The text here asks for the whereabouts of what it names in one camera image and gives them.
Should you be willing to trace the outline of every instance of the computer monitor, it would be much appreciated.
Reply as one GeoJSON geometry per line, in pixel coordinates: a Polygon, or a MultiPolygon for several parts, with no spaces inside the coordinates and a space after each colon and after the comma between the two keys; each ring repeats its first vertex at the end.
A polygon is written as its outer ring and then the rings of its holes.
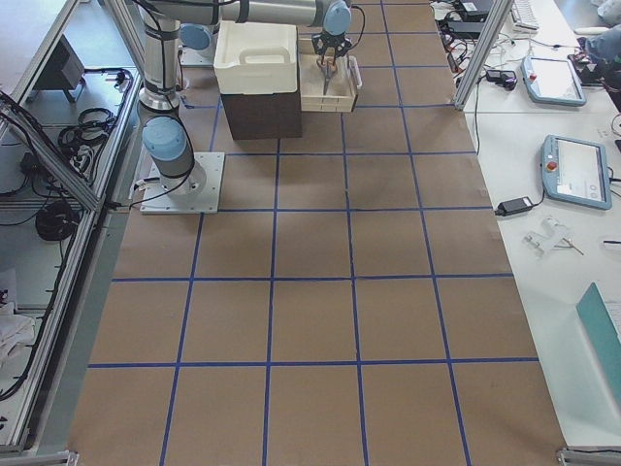
{"type": "Polygon", "coordinates": [[[522,61],[524,83],[531,99],[542,104],[586,104],[580,80],[572,63],[565,59],[527,56],[522,61]]]}
{"type": "Polygon", "coordinates": [[[601,144],[547,136],[541,149],[541,177],[552,199],[610,209],[610,182],[601,144]]]}

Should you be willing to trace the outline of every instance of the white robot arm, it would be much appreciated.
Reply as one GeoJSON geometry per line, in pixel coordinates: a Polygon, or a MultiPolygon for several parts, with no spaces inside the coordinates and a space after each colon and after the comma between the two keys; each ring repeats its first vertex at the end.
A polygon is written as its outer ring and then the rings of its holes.
{"type": "Polygon", "coordinates": [[[312,43],[322,58],[344,56],[351,48],[345,37],[351,23],[350,0],[132,1],[141,7],[147,34],[139,110],[143,141],[160,171],[162,185],[166,189],[175,186],[176,194],[187,193],[196,184],[191,174],[195,165],[191,143],[179,121],[180,100],[175,90],[182,23],[216,25],[224,19],[320,26],[322,31],[312,36],[312,43]]]}

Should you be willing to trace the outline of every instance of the table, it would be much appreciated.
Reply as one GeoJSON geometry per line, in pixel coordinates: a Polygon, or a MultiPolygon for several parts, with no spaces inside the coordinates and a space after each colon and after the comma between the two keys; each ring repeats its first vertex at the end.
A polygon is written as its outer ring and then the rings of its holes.
{"type": "MultiPolygon", "coordinates": [[[[536,40],[573,45],[575,37],[553,0],[533,1],[532,7],[541,25],[536,40]]],[[[532,46],[539,56],[560,53],[532,46]]],[[[515,46],[511,51],[515,55],[504,59],[506,66],[517,68],[518,62],[508,60],[524,56],[526,51],[528,43],[515,46]]],[[[587,99],[582,108],[538,105],[530,100],[523,83],[513,92],[481,83],[476,116],[479,162],[494,206],[525,195],[535,202],[540,200],[539,148],[548,134],[604,144],[608,165],[621,173],[621,153],[610,130],[616,110],[601,89],[588,89],[587,99]]],[[[474,101],[475,92],[465,112],[475,139],[474,101]]],[[[546,199],[524,216],[499,217],[541,366],[570,447],[621,445],[621,409],[612,398],[575,310],[591,282],[598,285],[605,299],[621,298],[621,249],[604,248],[602,244],[604,238],[621,239],[619,201],[614,199],[613,208],[604,212],[546,199]],[[541,223],[547,216],[572,230],[572,239],[584,256],[575,250],[553,250],[537,256],[524,237],[530,231],[543,233],[541,223]]]]}

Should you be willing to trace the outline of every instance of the white box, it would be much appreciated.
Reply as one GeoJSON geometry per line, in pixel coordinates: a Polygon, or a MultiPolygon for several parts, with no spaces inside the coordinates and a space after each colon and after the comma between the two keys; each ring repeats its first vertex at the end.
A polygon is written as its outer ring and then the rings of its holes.
{"type": "Polygon", "coordinates": [[[220,93],[295,92],[297,53],[295,26],[222,21],[213,62],[220,93]]]}

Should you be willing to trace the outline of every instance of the keyboard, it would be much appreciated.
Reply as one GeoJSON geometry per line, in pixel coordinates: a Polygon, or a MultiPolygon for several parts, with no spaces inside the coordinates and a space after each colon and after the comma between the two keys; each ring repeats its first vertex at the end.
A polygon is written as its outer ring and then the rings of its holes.
{"type": "Polygon", "coordinates": [[[531,10],[530,0],[513,0],[511,19],[515,31],[534,32],[539,29],[539,23],[531,10]]]}

